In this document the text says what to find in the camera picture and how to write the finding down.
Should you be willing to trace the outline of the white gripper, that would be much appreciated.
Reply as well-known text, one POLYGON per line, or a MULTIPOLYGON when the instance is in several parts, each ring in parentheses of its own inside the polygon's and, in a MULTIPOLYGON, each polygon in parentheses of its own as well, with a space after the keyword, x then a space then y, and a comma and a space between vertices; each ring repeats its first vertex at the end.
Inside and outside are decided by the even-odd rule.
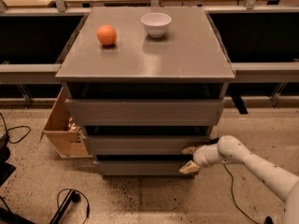
POLYGON ((182 149, 182 153, 185 155, 193 154, 193 161, 188 161, 179 169, 179 171, 185 175, 198 172, 200 167, 209 167, 215 164, 221 164, 224 161, 224 157, 220 154, 217 144, 203 145, 200 147, 185 147, 182 149))

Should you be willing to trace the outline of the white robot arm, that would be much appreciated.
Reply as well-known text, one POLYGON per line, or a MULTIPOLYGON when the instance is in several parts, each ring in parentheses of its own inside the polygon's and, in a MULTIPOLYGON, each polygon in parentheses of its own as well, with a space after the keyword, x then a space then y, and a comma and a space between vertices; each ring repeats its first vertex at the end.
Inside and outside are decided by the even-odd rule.
POLYGON ((192 155, 179 169, 185 175, 215 164, 244 165, 285 203, 281 224, 299 224, 299 176, 254 154, 236 137, 224 135, 216 144, 186 147, 182 153, 192 155))

